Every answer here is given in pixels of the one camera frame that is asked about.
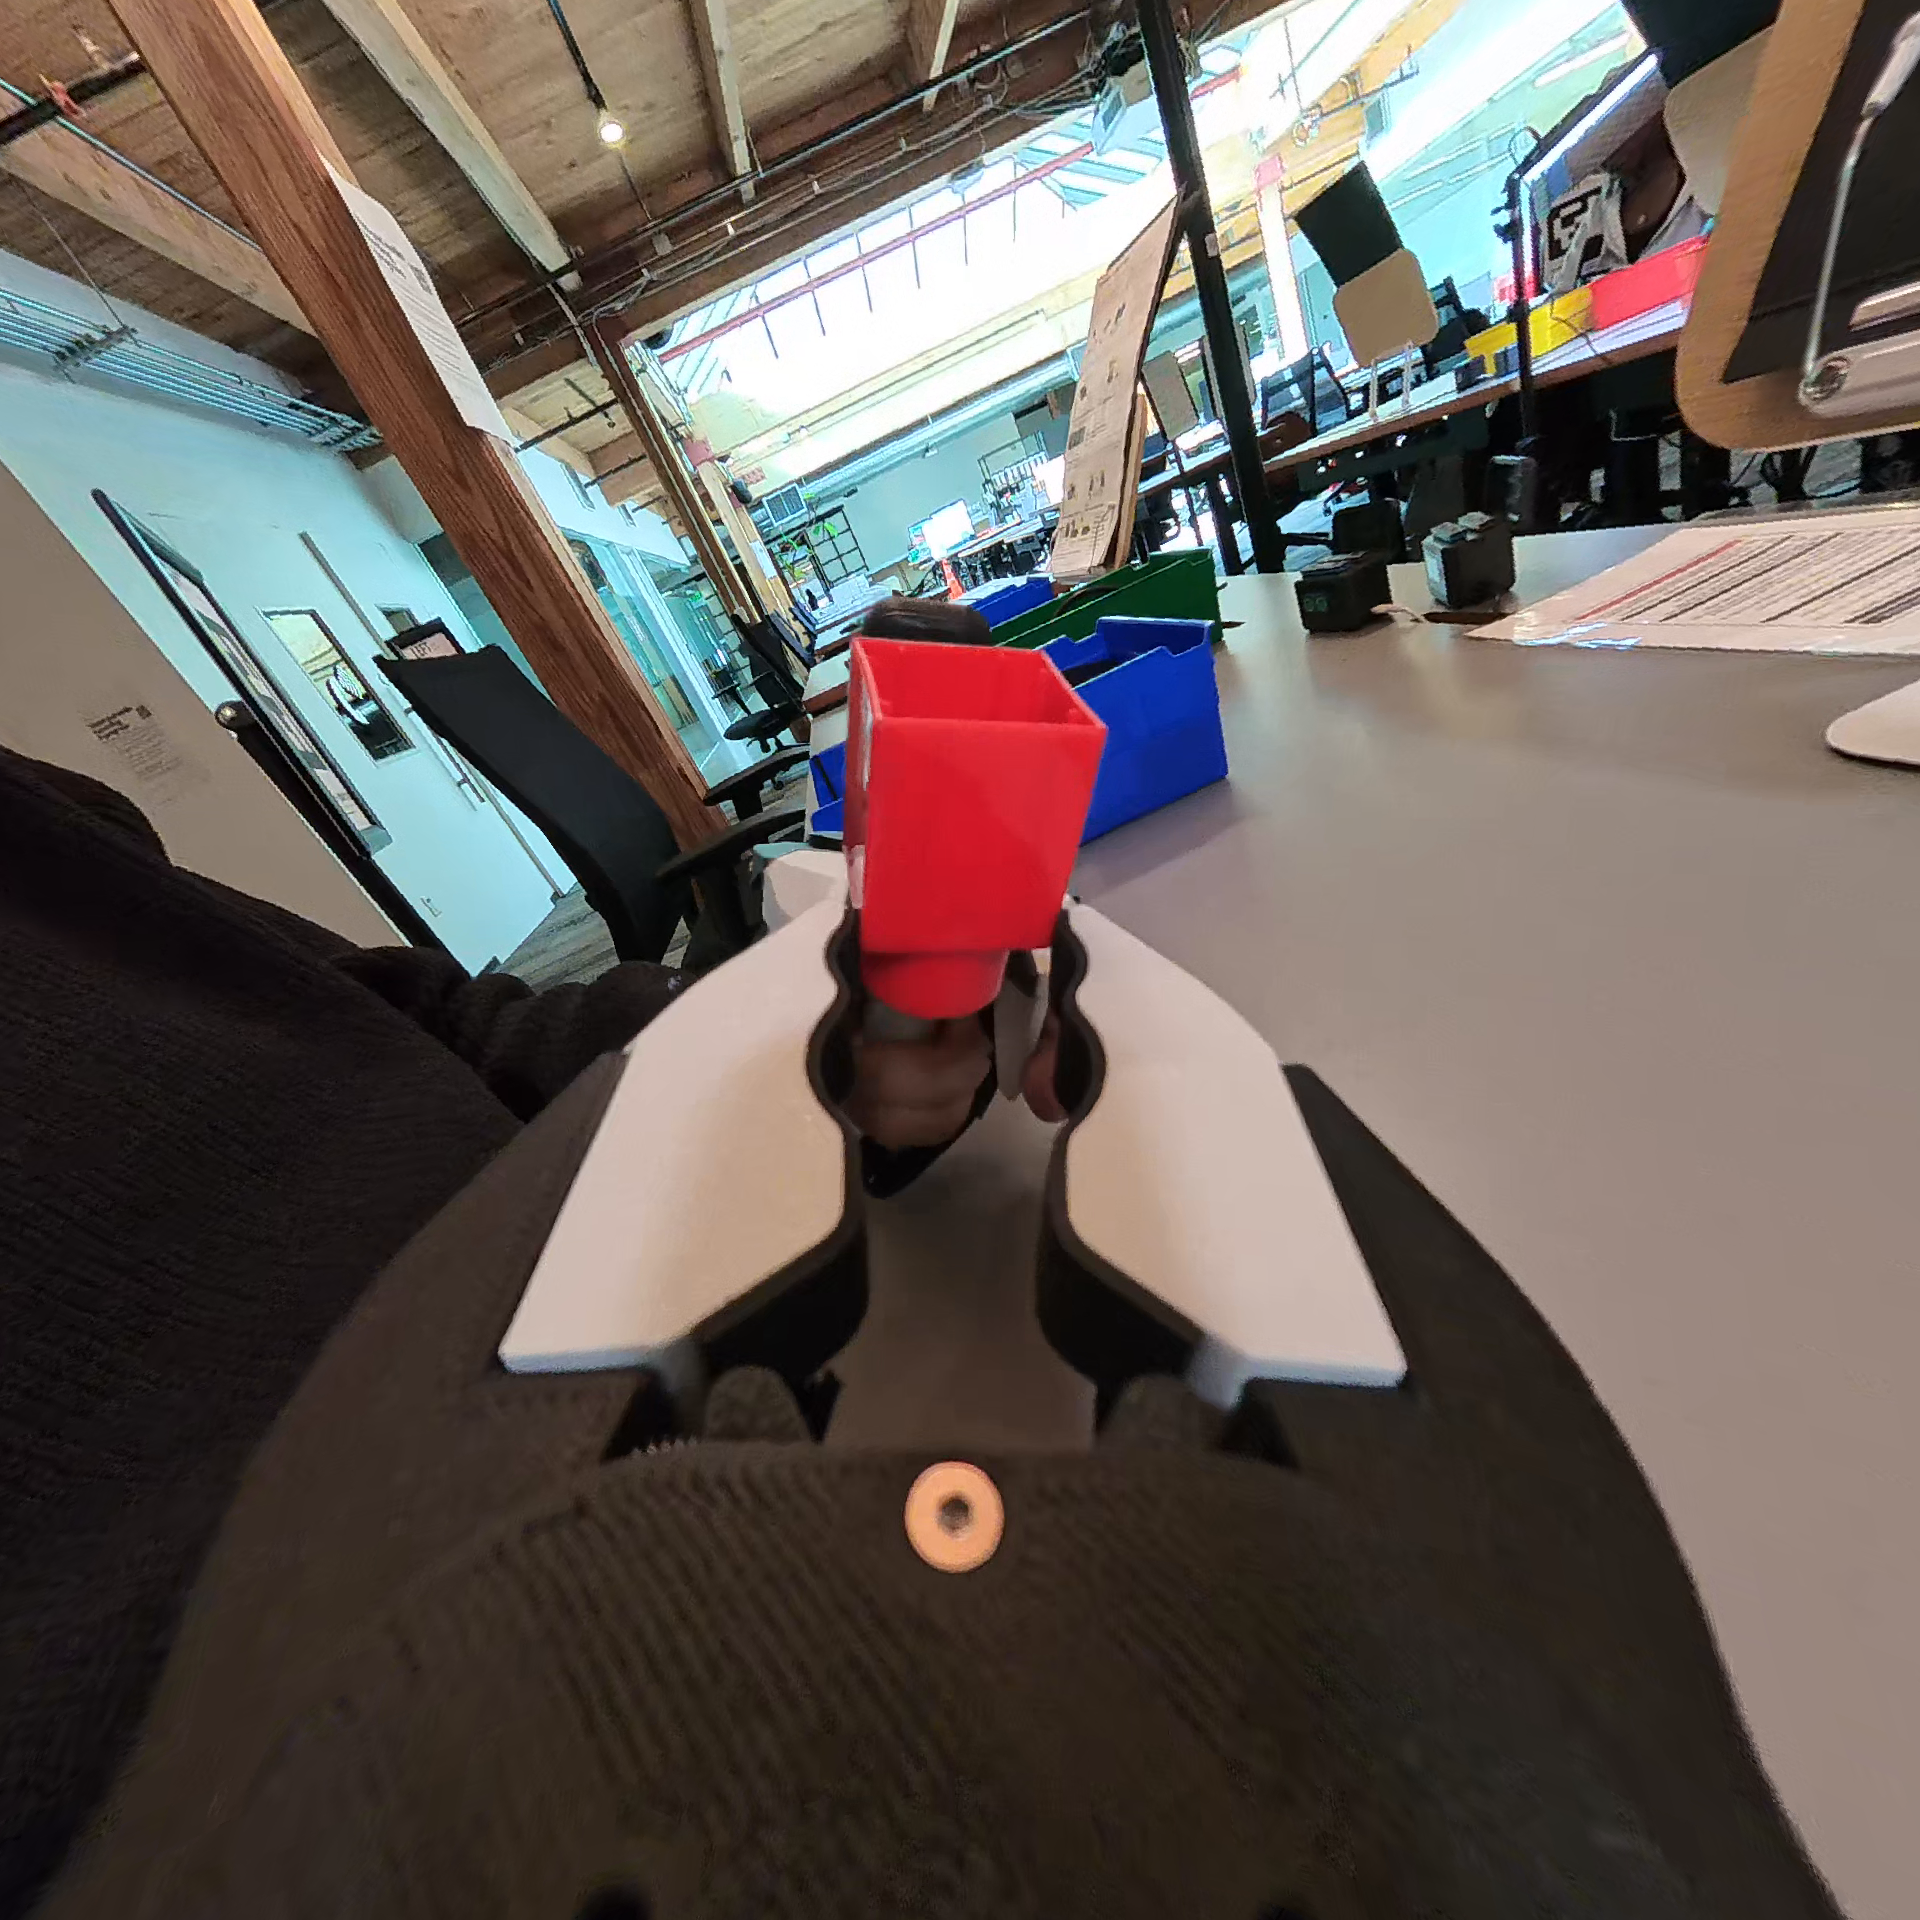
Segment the red toy block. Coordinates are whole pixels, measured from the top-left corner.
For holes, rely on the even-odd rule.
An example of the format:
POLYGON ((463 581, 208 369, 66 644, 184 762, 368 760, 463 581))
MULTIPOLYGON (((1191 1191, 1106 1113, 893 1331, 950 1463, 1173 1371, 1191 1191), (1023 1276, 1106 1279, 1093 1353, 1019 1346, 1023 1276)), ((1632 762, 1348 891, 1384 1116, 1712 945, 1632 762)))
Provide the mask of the red toy block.
POLYGON ((874 1001, 972 1018, 1050 947, 1103 746, 1042 651, 853 642, 844 853, 874 1001))

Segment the black office chair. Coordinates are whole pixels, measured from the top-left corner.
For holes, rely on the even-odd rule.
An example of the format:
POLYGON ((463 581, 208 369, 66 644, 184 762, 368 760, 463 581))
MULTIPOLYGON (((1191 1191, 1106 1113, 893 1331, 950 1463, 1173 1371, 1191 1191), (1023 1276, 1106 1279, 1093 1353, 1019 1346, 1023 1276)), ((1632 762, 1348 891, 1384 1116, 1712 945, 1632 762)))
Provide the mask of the black office chair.
POLYGON ((742 711, 726 727, 725 741, 751 743, 764 752, 773 752, 783 739, 807 748, 804 679, 812 667, 808 651, 797 644, 779 612, 735 619, 733 627, 749 691, 759 706, 742 711))
POLYGON ((687 967, 709 972, 764 937, 751 853, 807 818, 765 791, 804 769, 804 748, 762 756, 706 789, 733 809, 683 848, 660 804, 496 647, 380 658, 399 697, 564 858, 624 962, 660 965, 678 928, 687 967))

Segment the cardboard sheet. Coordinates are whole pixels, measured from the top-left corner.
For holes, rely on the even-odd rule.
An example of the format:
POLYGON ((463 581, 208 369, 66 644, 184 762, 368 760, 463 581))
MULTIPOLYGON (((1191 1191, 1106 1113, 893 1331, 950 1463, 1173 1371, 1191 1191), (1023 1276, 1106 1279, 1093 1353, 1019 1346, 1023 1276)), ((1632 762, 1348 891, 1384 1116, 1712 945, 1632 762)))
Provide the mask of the cardboard sheet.
POLYGON ((1144 444, 1140 371, 1182 203, 1170 200, 1095 282, 1062 455, 1062 497, 1046 554, 1055 585, 1084 585, 1127 561, 1144 444))

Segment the small yellow bin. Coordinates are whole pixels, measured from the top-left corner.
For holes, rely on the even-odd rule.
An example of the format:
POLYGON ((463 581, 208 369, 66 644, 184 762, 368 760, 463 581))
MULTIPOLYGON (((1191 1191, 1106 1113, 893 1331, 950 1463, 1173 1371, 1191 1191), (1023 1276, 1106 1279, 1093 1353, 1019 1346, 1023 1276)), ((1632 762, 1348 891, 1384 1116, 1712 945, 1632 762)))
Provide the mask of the small yellow bin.
MULTIPOLYGON (((1527 355, 1534 365, 1589 336, 1594 329, 1594 292, 1590 285, 1578 285, 1570 292, 1536 303, 1527 311, 1527 355)), ((1520 332, 1514 320, 1502 320, 1470 336, 1463 352, 1477 378, 1507 380, 1520 376, 1520 332)))

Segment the person's left forearm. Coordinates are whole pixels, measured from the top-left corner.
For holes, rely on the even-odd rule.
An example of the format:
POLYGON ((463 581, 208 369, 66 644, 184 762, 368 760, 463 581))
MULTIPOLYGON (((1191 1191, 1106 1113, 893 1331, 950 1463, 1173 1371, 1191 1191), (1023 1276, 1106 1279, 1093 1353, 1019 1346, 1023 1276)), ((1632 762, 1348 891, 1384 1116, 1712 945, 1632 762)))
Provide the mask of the person's left forearm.
POLYGON ((445 1203, 687 985, 468 976, 2 756, 2 1904, 106 1800, 261 1434, 445 1203))

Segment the printed paper sheet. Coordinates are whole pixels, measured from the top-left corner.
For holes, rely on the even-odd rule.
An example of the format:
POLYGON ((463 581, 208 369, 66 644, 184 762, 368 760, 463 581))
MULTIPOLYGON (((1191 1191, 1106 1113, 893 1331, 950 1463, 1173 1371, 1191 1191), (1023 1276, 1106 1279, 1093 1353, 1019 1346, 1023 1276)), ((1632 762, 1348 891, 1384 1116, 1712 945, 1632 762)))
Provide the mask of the printed paper sheet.
POLYGON ((1599 651, 1914 661, 1918 515, 1694 521, 1471 635, 1599 651))

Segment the person's left hand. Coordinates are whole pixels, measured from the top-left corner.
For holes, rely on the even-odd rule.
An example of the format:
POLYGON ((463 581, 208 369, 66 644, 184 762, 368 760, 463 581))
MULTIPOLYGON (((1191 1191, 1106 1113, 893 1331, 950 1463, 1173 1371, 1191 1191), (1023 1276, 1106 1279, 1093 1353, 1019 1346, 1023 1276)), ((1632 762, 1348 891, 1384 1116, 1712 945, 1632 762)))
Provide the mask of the person's left hand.
POLYGON ((853 1127, 884 1151, 942 1147, 996 1095, 996 1052, 986 1018, 930 1024, 916 1036, 853 1037, 853 1127))

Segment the black charger block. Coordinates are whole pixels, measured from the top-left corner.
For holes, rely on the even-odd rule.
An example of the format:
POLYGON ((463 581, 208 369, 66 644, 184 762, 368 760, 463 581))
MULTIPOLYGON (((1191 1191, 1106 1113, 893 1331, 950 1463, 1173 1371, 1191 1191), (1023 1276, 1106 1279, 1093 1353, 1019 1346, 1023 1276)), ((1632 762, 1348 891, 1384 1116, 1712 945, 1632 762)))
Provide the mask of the black charger block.
POLYGON ((1304 634, 1360 634, 1397 605, 1389 559, 1378 548, 1334 552, 1300 567, 1293 596, 1304 634))

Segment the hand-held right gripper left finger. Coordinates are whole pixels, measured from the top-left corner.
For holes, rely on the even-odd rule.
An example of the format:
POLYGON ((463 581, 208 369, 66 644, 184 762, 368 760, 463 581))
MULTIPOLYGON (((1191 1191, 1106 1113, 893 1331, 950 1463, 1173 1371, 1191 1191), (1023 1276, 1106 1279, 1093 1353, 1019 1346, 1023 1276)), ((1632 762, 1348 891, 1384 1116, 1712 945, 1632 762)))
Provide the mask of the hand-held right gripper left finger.
POLYGON ((845 901, 687 987, 626 1048, 496 1346, 510 1376, 639 1369, 696 1418, 720 1376, 779 1376, 808 1421, 868 1303, 856 1136, 830 1080, 851 1008, 845 901))

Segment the dark background desk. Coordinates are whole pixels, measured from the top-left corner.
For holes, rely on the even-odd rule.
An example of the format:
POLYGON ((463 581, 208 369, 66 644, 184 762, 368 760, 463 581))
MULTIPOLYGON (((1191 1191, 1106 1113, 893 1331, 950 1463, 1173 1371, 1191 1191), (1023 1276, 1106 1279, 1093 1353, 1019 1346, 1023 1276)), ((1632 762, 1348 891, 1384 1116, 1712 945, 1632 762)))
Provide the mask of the dark background desk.
POLYGON ((1679 433, 1674 357, 1688 316, 1684 299, 1612 328, 1589 328, 1532 360, 1520 380, 1516 347, 1492 365, 1478 357, 1382 401, 1373 412, 1303 436, 1285 423, 1261 444, 1263 485, 1277 515, 1333 490, 1397 497, 1416 521, 1477 511, 1496 460, 1536 463, 1540 505, 1532 530, 1578 515, 1635 524, 1684 499, 1663 487, 1660 447, 1679 433))

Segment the paper note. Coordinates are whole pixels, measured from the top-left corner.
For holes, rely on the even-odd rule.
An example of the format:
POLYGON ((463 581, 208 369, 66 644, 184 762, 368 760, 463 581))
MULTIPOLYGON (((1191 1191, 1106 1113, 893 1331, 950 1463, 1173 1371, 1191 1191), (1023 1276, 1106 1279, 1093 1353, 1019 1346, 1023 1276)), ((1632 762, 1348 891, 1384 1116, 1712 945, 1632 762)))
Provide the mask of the paper note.
POLYGON ((380 276, 387 282, 391 297, 414 332, 454 413, 468 429, 501 444, 512 444, 512 429, 404 228, 380 201, 331 162, 327 165, 327 176, 342 196, 380 276))

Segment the framed tag poster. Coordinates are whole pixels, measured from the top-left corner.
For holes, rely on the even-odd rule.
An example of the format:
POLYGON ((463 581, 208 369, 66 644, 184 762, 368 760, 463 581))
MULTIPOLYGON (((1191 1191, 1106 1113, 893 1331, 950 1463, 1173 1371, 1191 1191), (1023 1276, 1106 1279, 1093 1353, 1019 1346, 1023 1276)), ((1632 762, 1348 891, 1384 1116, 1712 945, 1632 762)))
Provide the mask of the framed tag poster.
POLYGON ((106 490, 95 487, 91 500, 218 667, 223 697, 212 709, 215 723, 293 803, 299 818, 342 863, 351 881, 389 916, 407 945, 448 954, 415 903, 376 865, 376 853, 392 844, 387 825, 351 787, 301 709, 259 658, 251 640, 226 616, 203 571, 158 537, 149 524, 112 500, 106 490))

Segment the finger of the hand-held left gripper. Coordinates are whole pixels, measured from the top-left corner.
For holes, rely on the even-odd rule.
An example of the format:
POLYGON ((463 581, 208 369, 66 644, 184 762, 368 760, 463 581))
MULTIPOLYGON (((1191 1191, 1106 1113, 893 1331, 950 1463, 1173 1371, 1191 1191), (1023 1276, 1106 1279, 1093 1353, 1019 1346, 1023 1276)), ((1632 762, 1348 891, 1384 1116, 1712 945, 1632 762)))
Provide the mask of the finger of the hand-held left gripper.
POLYGON ((1003 1099, 1054 1105, 1054 1013, 1050 961, 1011 956, 992 1004, 995 1085, 1003 1099))
POLYGON ((847 860, 842 847, 768 848, 759 876, 765 937, 832 945, 847 916, 847 860))

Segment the small tag poster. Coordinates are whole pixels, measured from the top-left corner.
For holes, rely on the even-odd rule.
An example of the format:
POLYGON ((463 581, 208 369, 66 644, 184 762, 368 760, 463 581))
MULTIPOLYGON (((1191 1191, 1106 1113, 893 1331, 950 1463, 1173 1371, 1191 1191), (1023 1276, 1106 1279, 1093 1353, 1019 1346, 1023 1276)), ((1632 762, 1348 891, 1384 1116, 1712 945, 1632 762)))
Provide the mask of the small tag poster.
POLYGON ((1627 266, 1622 183, 1599 169, 1559 195, 1542 220, 1542 292, 1570 295, 1627 266))

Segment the green storage bin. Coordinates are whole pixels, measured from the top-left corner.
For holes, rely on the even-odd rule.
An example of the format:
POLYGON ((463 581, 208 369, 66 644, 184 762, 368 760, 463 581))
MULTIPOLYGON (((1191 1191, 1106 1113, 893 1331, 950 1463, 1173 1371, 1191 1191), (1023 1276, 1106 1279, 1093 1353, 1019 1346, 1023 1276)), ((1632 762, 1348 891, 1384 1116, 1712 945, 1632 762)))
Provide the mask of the green storage bin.
POLYGON ((999 647, 1037 649, 1087 640, 1102 617, 1174 617, 1218 624, 1218 576, 1210 548, 1176 548, 1055 593, 992 628, 999 647))

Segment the red bin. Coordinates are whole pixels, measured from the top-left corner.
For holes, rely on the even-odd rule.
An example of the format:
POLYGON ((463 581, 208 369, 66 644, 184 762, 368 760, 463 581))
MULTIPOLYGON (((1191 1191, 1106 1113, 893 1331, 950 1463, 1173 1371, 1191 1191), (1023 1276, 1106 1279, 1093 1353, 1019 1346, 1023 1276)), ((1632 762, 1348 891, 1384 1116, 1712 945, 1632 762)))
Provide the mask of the red bin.
POLYGON ((1619 329, 1669 305, 1691 306, 1707 252, 1704 233, 1603 275, 1590 284, 1590 328, 1619 329))

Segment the dark grey battery block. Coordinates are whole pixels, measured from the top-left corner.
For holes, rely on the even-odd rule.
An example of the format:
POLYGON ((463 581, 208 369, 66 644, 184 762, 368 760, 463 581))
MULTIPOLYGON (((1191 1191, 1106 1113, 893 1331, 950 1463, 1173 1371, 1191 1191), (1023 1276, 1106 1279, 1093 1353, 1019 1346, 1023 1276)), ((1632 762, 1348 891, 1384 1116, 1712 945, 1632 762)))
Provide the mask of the dark grey battery block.
POLYGON ((1468 512, 1432 527, 1421 555, 1428 595, 1443 610, 1490 608, 1517 581, 1516 528, 1500 512, 1468 512))

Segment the small wall notice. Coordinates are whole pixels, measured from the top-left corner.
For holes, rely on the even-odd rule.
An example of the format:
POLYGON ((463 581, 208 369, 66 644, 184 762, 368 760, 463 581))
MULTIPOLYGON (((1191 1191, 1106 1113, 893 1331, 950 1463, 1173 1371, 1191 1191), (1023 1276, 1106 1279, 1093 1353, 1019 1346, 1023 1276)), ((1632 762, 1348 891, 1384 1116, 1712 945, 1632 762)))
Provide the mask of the small wall notice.
POLYGON ((120 704, 85 716, 91 741, 138 784, 178 784, 194 771, 150 706, 120 704))

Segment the wooden pillar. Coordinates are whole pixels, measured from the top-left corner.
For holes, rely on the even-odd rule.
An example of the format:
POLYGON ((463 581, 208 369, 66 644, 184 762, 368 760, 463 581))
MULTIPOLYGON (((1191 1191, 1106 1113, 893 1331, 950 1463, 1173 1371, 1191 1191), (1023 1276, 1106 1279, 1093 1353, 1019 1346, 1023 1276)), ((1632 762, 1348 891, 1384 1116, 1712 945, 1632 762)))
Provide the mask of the wooden pillar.
POLYGON ((368 196, 259 11, 112 13, 548 696, 646 789, 680 848, 701 844, 706 780, 512 448, 448 385, 421 316, 451 332, 434 284, 399 292, 368 196))

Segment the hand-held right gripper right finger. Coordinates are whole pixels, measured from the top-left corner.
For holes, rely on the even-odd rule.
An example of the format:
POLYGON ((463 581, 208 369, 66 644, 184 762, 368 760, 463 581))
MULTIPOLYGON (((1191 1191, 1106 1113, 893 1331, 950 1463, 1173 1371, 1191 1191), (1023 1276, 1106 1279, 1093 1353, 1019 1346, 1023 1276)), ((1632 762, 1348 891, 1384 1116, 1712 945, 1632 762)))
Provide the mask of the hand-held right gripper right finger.
POLYGON ((1259 1383, 1399 1389, 1402 1337, 1277 1053, 1086 903, 1046 970, 1035 1303, 1095 1420, 1148 1378, 1229 1415, 1259 1383))

